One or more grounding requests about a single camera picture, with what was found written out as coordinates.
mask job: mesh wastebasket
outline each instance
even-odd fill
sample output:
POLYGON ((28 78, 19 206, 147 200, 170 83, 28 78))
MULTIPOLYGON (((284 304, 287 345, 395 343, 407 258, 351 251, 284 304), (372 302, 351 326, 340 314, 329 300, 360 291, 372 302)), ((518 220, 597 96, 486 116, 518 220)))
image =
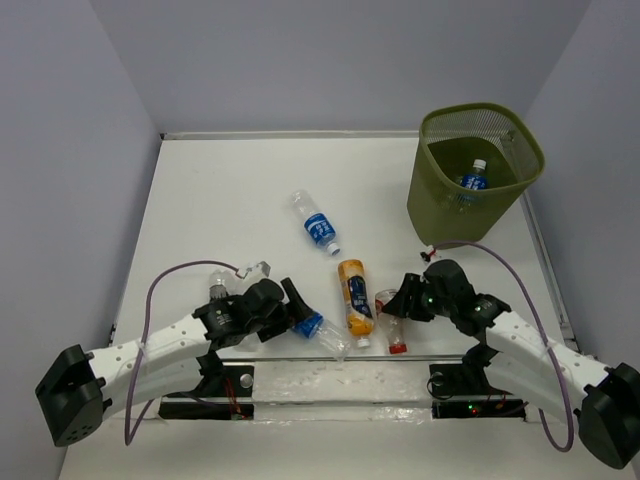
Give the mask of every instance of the mesh wastebasket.
POLYGON ((425 117, 407 208, 423 243, 478 241, 544 169, 544 156, 510 110, 474 103, 425 117), (486 190, 460 186, 473 161, 487 162, 486 190))

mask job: white wall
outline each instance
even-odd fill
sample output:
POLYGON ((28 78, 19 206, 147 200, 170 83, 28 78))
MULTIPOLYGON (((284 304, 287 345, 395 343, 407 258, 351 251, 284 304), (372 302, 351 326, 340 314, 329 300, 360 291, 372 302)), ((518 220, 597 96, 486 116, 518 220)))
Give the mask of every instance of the white wall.
POLYGON ((163 132, 417 129, 524 114, 588 0, 91 0, 163 132))
POLYGON ((594 1, 527 122, 533 200, 580 345, 640 368, 640 2, 594 1))
POLYGON ((0 3, 0 478, 46 480, 34 389, 106 344, 159 138, 87 0, 0 3))

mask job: orange juice bottle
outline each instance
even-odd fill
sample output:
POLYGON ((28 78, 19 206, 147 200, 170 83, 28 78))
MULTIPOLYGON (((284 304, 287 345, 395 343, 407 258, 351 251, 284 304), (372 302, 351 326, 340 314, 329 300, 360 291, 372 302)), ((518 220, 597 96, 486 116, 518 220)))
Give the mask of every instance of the orange juice bottle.
POLYGON ((356 338, 358 348, 367 348, 371 345, 369 335, 373 332, 373 315, 367 299, 364 266, 360 260, 345 260, 338 265, 338 275, 346 307, 347 328, 356 338))

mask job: white bottle cap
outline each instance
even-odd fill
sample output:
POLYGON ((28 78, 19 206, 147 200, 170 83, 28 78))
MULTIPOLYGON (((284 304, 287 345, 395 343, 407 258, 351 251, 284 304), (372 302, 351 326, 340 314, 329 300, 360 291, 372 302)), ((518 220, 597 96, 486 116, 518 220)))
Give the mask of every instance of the white bottle cap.
POLYGON ((331 242, 329 245, 327 245, 327 252, 329 252, 329 255, 337 255, 338 253, 340 253, 340 247, 337 243, 331 242))
POLYGON ((480 160, 479 158, 477 158, 473 161, 473 168, 484 170, 485 168, 487 168, 487 162, 485 160, 480 160))
POLYGON ((369 348, 371 346, 371 342, 367 337, 360 337, 356 342, 356 345, 358 345, 358 348, 369 348))

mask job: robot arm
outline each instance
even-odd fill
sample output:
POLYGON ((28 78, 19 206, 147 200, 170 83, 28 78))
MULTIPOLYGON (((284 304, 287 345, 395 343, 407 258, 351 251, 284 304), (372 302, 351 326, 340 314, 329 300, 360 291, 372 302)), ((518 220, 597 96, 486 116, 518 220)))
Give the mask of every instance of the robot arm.
MULTIPOLYGON (((224 378, 217 350, 251 333, 265 342, 301 321, 290 311, 296 305, 283 303, 278 284, 264 276, 252 282, 244 294, 213 299, 148 337, 134 404, 173 392, 206 395, 224 378)), ((293 288, 290 281, 285 284, 293 288)), ((134 340, 89 352, 75 345, 60 353, 36 388, 56 446, 82 440, 124 408, 140 347, 134 340)))
POLYGON ((552 349, 567 385, 571 411, 585 447, 613 468, 623 468, 640 451, 640 374, 622 363, 613 369, 549 340, 509 305, 476 294, 453 260, 432 263, 421 278, 407 274, 398 294, 383 308, 400 318, 451 319, 476 338, 463 359, 484 371, 490 385, 514 393, 554 417, 565 420, 552 349))

